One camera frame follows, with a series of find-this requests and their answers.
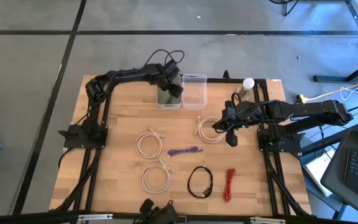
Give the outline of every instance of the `metal stand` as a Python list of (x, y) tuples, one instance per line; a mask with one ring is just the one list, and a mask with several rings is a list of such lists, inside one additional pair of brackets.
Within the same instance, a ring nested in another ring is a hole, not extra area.
[[(255, 79), (255, 86), (254, 86), (254, 96), (255, 96), (255, 102), (258, 103), (260, 102), (260, 96), (259, 96), (259, 90), (258, 90), (258, 86), (262, 88), (262, 92), (264, 95), (264, 101), (268, 101), (269, 100), (269, 93), (267, 91), (267, 84), (266, 84), (266, 80), (264, 79)], [(262, 132), (263, 130), (265, 130), (265, 126), (264, 123), (262, 122), (263, 120), (263, 116), (261, 116), (261, 122), (259, 124), (259, 131)], [(270, 203), (272, 204), (272, 212), (273, 214), (277, 214), (278, 213), (278, 208), (277, 208), (277, 199), (276, 199), (276, 195), (275, 195), (275, 189), (274, 189), (274, 182), (273, 182), (273, 177), (271, 175), (269, 175), (269, 153), (267, 152), (267, 148), (265, 147), (264, 149), (261, 147), (261, 151), (264, 154), (264, 161), (265, 161), (265, 167), (266, 167), (266, 175), (267, 175), (267, 183), (268, 183), (268, 189), (269, 189), (269, 193), (270, 193)], [(277, 175), (283, 184), (285, 184), (284, 182), (284, 173), (283, 173), (283, 168), (281, 165), (281, 158), (278, 152), (274, 152), (274, 160), (275, 160), (275, 164), (276, 164), (276, 170), (277, 170)], [(283, 202), (283, 209), (284, 209), (284, 214), (289, 215), (290, 214), (290, 207), (288, 204), (288, 200), (284, 197), (283, 192), (281, 193), (282, 196), (282, 202)]]
[(313, 77), (313, 81), (328, 83), (358, 83), (358, 69), (352, 74), (350, 74), (348, 77), (315, 75)]

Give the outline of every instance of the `white bottle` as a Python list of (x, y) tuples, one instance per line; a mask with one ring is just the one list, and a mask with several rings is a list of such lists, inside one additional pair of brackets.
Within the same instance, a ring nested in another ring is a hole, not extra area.
[(240, 94), (242, 101), (247, 101), (251, 98), (251, 89), (254, 87), (255, 81), (252, 78), (246, 78), (242, 81), (242, 87), (237, 88), (236, 93)]

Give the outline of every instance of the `white cable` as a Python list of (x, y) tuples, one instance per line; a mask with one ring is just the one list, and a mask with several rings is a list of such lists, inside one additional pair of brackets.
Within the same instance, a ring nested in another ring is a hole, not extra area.
[(214, 117), (214, 116), (210, 116), (210, 117), (207, 117), (205, 119), (202, 119), (201, 120), (201, 116), (198, 116), (197, 117), (197, 128), (195, 129), (194, 131), (194, 135), (198, 134), (200, 136), (200, 138), (202, 140), (204, 140), (205, 142), (208, 142), (208, 143), (217, 143), (218, 141), (220, 141), (223, 137), (224, 137), (224, 133), (223, 134), (220, 134), (219, 136), (215, 137), (215, 138), (211, 138), (211, 137), (208, 137), (204, 134), (203, 132), (203, 124), (205, 122), (208, 122), (208, 121), (213, 121), (213, 122), (218, 122), (219, 121), (219, 118), (217, 117)]
[[(352, 85), (352, 86), (349, 86), (349, 87), (347, 87), (347, 88), (352, 88), (352, 87), (356, 87), (356, 86), (358, 86), (358, 83), (356, 83), (356, 84), (354, 84), (354, 85)], [(330, 94), (337, 93), (337, 92), (339, 92), (339, 91), (341, 91), (341, 89), (339, 89), (339, 90), (334, 90), (334, 91), (330, 91), (329, 93), (325, 93), (325, 94), (322, 94), (322, 95), (319, 95), (319, 96), (316, 96), (316, 97), (313, 97), (313, 98), (307, 98), (307, 97), (304, 97), (303, 95), (301, 95), (301, 98), (303, 98), (304, 103), (306, 103), (307, 101), (317, 100), (318, 98), (321, 98), (321, 97), (323, 97), (323, 96), (328, 96), (328, 95), (330, 95)]]
[[(175, 173), (175, 170), (172, 167), (167, 166), (167, 164), (164, 164), (160, 158), (158, 158), (158, 161), (159, 162), (154, 162), (153, 164), (147, 166), (143, 170), (142, 175), (140, 176), (140, 184), (141, 184), (142, 188), (150, 194), (159, 194), (159, 193), (164, 192), (169, 187), (169, 184), (171, 182), (170, 173), (172, 173), (172, 174)], [(150, 171), (152, 171), (154, 169), (162, 169), (165, 174), (165, 182), (162, 185), (162, 187), (159, 189), (152, 188), (149, 185), (149, 183), (147, 182), (147, 175), (149, 174)]]
[[(161, 153), (162, 150), (162, 141), (161, 138), (165, 138), (165, 135), (162, 133), (158, 133), (156, 131), (154, 131), (152, 128), (147, 127), (147, 130), (145, 133), (141, 134), (137, 139), (136, 139), (136, 151), (137, 153), (142, 156), (145, 159), (154, 159), (156, 157), (158, 157)], [(158, 141), (158, 149), (154, 154), (146, 154), (145, 152), (142, 151), (142, 149), (140, 148), (140, 144), (142, 142), (142, 140), (146, 137), (155, 137)]]
[[(345, 97), (345, 98), (343, 97), (343, 95), (342, 95), (342, 90), (347, 90), (347, 91), (350, 92), (347, 97)], [(351, 95), (352, 93), (354, 93), (356, 90), (358, 90), (358, 87), (355, 88), (354, 90), (350, 90), (350, 89), (348, 89), (348, 88), (341, 87), (341, 91), (340, 91), (339, 93), (341, 94), (342, 100), (347, 100), (347, 99), (350, 97), (350, 95)]]

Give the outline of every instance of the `coiled white cable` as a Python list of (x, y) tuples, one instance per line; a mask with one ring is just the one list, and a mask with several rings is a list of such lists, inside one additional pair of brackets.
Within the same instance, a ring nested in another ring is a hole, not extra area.
[[(162, 141), (161, 138), (165, 138), (165, 135), (162, 133), (158, 133), (156, 131), (154, 131), (152, 128), (147, 127), (147, 130), (145, 133), (141, 134), (137, 139), (136, 139), (136, 151), (137, 153), (142, 156), (145, 159), (154, 159), (156, 157), (158, 157), (161, 153), (162, 150)], [(155, 137), (158, 141), (158, 149), (157, 152), (155, 152), (154, 154), (146, 154), (145, 152), (142, 151), (142, 149), (140, 148), (140, 144), (142, 142), (142, 140), (146, 137)]]
[(213, 121), (213, 122), (218, 122), (219, 121), (219, 118), (217, 117), (214, 117), (214, 116), (210, 116), (210, 117), (207, 117), (205, 119), (201, 119), (201, 116), (198, 116), (197, 117), (197, 128), (196, 130), (194, 131), (194, 135), (198, 134), (200, 136), (200, 138), (208, 143), (217, 143), (218, 141), (220, 141), (223, 137), (224, 137), (224, 133), (223, 134), (220, 134), (219, 136), (215, 137), (215, 138), (211, 138), (211, 137), (208, 137), (204, 134), (203, 132), (203, 124), (205, 122), (208, 122), (208, 121)]
[[(154, 162), (153, 164), (147, 166), (143, 170), (142, 175), (140, 176), (140, 184), (142, 188), (150, 194), (159, 194), (164, 192), (169, 187), (169, 184), (171, 182), (170, 173), (172, 174), (175, 173), (175, 170), (172, 167), (167, 166), (167, 164), (164, 164), (160, 158), (158, 158), (158, 161), (159, 162)], [(150, 171), (154, 169), (162, 169), (165, 174), (165, 182), (160, 189), (152, 188), (147, 182), (147, 175), (149, 174)]]

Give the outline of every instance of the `gray floor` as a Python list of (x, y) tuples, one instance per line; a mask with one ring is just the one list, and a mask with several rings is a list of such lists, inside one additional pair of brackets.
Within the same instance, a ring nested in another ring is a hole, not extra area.
[[(358, 12), (358, 0), (353, 0)], [(0, 0), (0, 29), (70, 30), (80, 0)], [(343, 2), (300, 1), (288, 17), (266, 1), (88, 1), (81, 30), (357, 30)], [(55, 81), (67, 36), (0, 36), (0, 215), (9, 213), (42, 113)], [(47, 211), (63, 139), (83, 75), (141, 66), (156, 49), (184, 50), (183, 73), (282, 79), (288, 101), (342, 85), (311, 82), (313, 75), (348, 75), (358, 68), (358, 37), (138, 35), (77, 36), (45, 137), (24, 212)], [(163, 55), (152, 61), (160, 62)], [(341, 100), (339, 94), (325, 99)], [(358, 95), (343, 101), (358, 105)], [(326, 135), (341, 128), (329, 128)], [(308, 131), (307, 136), (317, 133)], [(330, 208), (310, 195), (313, 213)]]

